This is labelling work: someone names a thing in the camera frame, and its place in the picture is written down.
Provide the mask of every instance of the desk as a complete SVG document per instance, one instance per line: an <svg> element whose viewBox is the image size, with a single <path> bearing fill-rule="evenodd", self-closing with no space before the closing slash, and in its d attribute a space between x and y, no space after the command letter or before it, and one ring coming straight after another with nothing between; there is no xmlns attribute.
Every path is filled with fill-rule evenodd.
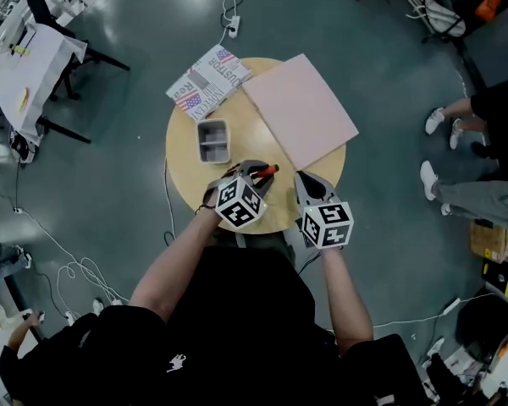
<svg viewBox="0 0 508 406"><path fill-rule="evenodd" d="M242 62L252 70L252 76L268 71L281 62L271 58L244 58ZM242 89L236 91L213 115L223 118L230 131L231 162L221 165L202 164L198 159L196 123L175 107L166 135L168 169L175 187L193 210L202 203L209 182L246 159L258 159L279 164L273 186L265 196L268 204L263 217L241 229L246 234L275 233L291 228L299 218L295 201L294 174L290 160L280 148L262 117ZM345 145L313 163L307 171L318 174L335 185L345 165ZM231 230L227 223L220 227Z"/></svg>
<svg viewBox="0 0 508 406"><path fill-rule="evenodd" d="M86 44L66 37L47 25L37 24L34 35L28 30L20 45L30 50L28 56L17 53L1 56L0 108L17 132L39 145L36 122L41 116L43 104L51 95L72 54L83 61ZM28 100L25 107L19 110L25 88L29 92ZM62 129L57 125L51 127L63 132L59 128Z"/></svg>

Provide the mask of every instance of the table leg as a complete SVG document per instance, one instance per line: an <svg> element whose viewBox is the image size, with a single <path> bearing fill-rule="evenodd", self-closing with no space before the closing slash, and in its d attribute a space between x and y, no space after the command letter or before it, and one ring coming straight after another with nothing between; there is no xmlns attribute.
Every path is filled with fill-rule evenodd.
<svg viewBox="0 0 508 406"><path fill-rule="evenodd" d="M70 131L69 129L66 129L64 126L57 125L56 123L53 123L44 117L38 118L37 122L45 128L52 129L53 131L57 131L58 133L60 133L62 135L66 135L66 137L69 137L70 139L82 141L83 143L86 143L87 145L89 145L91 143L90 140L83 137L82 135L79 135L74 131Z"/></svg>
<svg viewBox="0 0 508 406"><path fill-rule="evenodd" d="M105 54L102 54L101 52L93 50L92 48L87 47L86 54L94 57L96 60L102 60L105 63L112 64L113 66L116 66L117 68L124 69L125 71L130 70L130 66L126 66L125 64L119 62L119 60L115 60L114 58L106 56Z"/></svg>

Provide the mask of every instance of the bracelet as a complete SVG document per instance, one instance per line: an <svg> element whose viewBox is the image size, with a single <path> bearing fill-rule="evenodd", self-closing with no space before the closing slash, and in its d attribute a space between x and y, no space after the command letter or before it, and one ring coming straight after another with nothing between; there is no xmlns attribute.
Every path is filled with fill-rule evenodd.
<svg viewBox="0 0 508 406"><path fill-rule="evenodd" d="M199 211L200 211L203 207L204 207L205 209L214 209L216 206L210 206L210 205L203 205L203 204L201 204L201 205L200 205L200 207L198 207L198 208L196 209L196 215L197 215L197 212L199 212Z"/></svg>

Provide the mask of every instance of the american flag print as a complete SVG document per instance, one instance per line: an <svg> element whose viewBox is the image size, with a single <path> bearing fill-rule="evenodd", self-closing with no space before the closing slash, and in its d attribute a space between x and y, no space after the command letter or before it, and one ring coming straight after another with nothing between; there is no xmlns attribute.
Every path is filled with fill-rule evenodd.
<svg viewBox="0 0 508 406"><path fill-rule="evenodd" d="M220 63L226 63L229 60L232 60L235 58L235 56L229 52L228 50L220 50L217 52L218 60L220 60Z"/></svg>
<svg viewBox="0 0 508 406"><path fill-rule="evenodd" d="M186 110L190 110L196 105L200 105L202 103L202 99L200 98L200 94L197 91L192 91L179 98L176 103L177 107L185 112Z"/></svg>

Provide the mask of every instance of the shoe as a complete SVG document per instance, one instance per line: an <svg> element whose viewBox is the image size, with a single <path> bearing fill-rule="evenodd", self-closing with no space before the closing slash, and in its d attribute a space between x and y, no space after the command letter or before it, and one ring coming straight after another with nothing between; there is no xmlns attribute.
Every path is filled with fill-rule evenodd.
<svg viewBox="0 0 508 406"><path fill-rule="evenodd" d="M92 313L100 315L103 311L103 302L101 299L96 298L92 301Z"/></svg>
<svg viewBox="0 0 508 406"><path fill-rule="evenodd" d="M445 117L444 114L442 114L443 108L435 108L427 120L425 121L425 132L428 135L431 135L441 123L444 122Z"/></svg>
<svg viewBox="0 0 508 406"><path fill-rule="evenodd" d="M66 319L68 319L68 325L72 326L75 323L74 313L71 311L66 311L64 314L66 315Z"/></svg>
<svg viewBox="0 0 508 406"><path fill-rule="evenodd" d="M427 356L429 358L433 358L434 354L437 354L442 349L442 345L444 344L445 338L441 337L436 342L434 342L433 347L427 352Z"/></svg>
<svg viewBox="0 0 508 406"><path fill-rule="evenodd" d="M461 123L461 120L457 118L454 120L454 123L451 125L451 135L450 135L450 149L457 149L457 145L459 144L459 139L463 135L463 130L461 128L457 128L457 125Z"/></svg>
<svg viewBox="0 0 508 406"><path fill-rule="evenodd" d="M425 196L427 197L427 200L433 201L435 197L432 189L434 183L439 180L439 177L434 174L433 167L431 167L431 162L424 161L422 163L422 166L420 167L420 178L423 182L423 188L425 190Z"/></svg>
<svg viewBox="0 0 508 406"><path fill-rule="evenodd" d="M471 149L472 152L474 152L474 155L479 156L480 158L489 158L489 154L491 153L489 146L478 143L477 141L474 141L474 143L471 144Z"/></svg>
<svg viewBox="0 0 508 406"><path fill-rule="evenodd" d="M451 215L450 203L443 203L442 206L440 207L440 212L442 213L443 217Z"/></svg>

